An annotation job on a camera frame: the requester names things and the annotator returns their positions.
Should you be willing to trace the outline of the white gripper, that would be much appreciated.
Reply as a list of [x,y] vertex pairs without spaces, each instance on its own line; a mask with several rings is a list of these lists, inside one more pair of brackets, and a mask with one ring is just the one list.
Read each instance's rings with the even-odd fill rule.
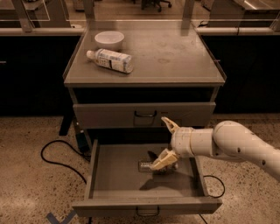
[[161,120],[167,129],[172,133],[171,148],[164,149],[158,158],[150,165],[153,171],[161,170],[168,165],[176,163],[180,158],[191,158],[193,152],[191,148],[191,136],[193,128],[179,127],[173,120],[166,116],[162,116]]

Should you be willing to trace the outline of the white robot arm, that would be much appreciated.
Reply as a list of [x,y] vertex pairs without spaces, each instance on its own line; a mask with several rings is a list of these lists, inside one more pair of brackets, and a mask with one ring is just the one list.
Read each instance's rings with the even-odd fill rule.
[[213,129],[179,127],[163,116],[162,121],[171,132],[171,149],[164,149],[150,168],[160,170],[180,158],[204,156],[219,160],[257,165],[280,181],[280,150],[264,142],[250,129],[234,121],[218,123]]

